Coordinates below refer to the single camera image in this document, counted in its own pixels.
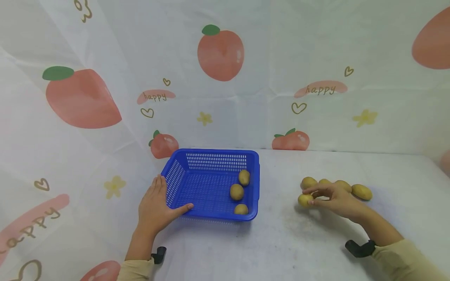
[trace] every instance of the hand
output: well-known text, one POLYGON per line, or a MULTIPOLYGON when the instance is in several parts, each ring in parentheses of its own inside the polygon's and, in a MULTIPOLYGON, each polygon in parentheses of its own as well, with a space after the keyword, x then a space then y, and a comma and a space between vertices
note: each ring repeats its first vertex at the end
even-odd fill
POLYGON ((139 204, 139 222, 137 231, 155 237, 173 220, 194 207, 192 203, 177 209, 166 205, 167 183, 160 174, 153 179, 141 203, 139 204))
POLYGON ((336 186, 334 183, 319 183, 311 188, 303 190, 303 194, 311 193, 313 193, 312 196, 314 197, 314 200, 309 201, 309 205, 324 207, 354 223, 361 224, 368 215, 374 212, 366 204, 353 197, 342 187, 336 186), (318 199, 317 197, 320 196, 325 196, 329 199, 318 199))

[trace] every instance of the yellow flower print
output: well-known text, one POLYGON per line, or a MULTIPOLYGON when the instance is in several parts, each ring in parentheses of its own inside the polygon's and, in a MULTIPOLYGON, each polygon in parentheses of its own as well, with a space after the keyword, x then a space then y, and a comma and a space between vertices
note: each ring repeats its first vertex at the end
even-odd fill
POLYGON ((113 195, 120 197, 120 189, 126 185, 126 181, 122 180, 120 176, 115 176, 112 181, 105 182, 103 186, 108 190, 106 199, 111 199, 113 195))
POLYGON ((203 122, 203 126, 206 126, 206 124, 212 123, 211 114, 200 112, 200 117, 197 118, 197 121, 203 122))
POLYGON ((375 118, 377 118, 378 112, 369 112, 368 109, 364 109, 361 113, 361 116, 353 116, 353 121, 357 121, 357 128, 361 127, 364 124, 371 125, 375 123, 375 118))

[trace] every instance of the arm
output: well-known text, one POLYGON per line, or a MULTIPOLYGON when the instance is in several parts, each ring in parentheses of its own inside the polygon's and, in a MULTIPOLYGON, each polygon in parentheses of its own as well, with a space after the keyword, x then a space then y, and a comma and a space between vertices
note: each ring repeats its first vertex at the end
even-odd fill
POLYGON ((138 226, 131 237, 117 281, 148 280, 153 271, 151 254, 156 235, 194 207, 193 204, 186 204, 178 209, 170 209, 166 205, 166 193, 166 179, 158 175, 139 204, 138 226))
POLYGON ((381 215, 334 184, 318 184, 303 191, 315 198, 308 204, 324 207, 337 215, 358 223, 375 241, 373 258, 393 281, 449 281, 414 244, 381 215), (326 196, 329 200, 317 199, 326 196))

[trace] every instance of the potato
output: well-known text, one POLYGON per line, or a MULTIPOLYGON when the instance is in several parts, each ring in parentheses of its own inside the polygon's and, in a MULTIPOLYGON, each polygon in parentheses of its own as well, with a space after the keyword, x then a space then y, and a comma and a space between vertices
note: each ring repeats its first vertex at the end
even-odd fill
POLYGON ((310 187, 313 187, 317 184, 317 181, 312 177, 306 177, 301 181, 300 187, 302 189, 308 189, 310 187))
POLYGON ((368 189, 367 187, 365 187, 362 184, 354 184, 351 186, 351 192, 361 198, 362 200, 370 200, 372 199, 372 192, 370 191, 370 189, 368 189))
POLYGON ((242 170, 239 172, 239 182, 242 186, 247 186, 250 183, 250 173, 247 170, 242 170))
POLYGON ((346 181, 343 180, 337 180, 334 182, 334 184, 336 184, 339 187, 342 187, 343 189, 345 189, 345 191, 347 191, 348 193, 351 193, 351 186, 350 184, 348 184, 346 181))
POLYGON ((239 204, 234 208, 235 214, 248 214, 248 208, 245 204, 239 204))
POLYGON ((229 189, 229 195, 233 200, 239 201, 244 197, 244 188, 240 184, 233 184, 229 189))
POLYGON ((314 197, 311 194, 301 194, 297 201, 303 208, 309 208, 311 205, 308 204, 308 201, 314 200, 314 197))
POLYGON ((319 181, 319 183, 322 183, 322 184, 330 184, 331 182, 330 182, 329 180, 327 180, 326 178, 323 178, 323 179, 321 179, 321 180, 319 181))

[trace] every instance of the black clip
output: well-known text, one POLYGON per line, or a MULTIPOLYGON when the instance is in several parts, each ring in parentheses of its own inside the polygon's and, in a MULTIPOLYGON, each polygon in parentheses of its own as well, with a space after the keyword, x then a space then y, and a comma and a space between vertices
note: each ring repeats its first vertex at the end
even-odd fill
POLYGON ((156 249, 156 254, 152 254, 155 264, 162 264, 164 257, 166 256, 166 250, 166 247, 158 247, 158 249, 156 249))
POLYGON ((349 240, 345 243, 345 248, 355 257, 355 258, 365 258, 375 251, 375 241, 369 240, 362 246, 359 246, 355 241, 349 240))

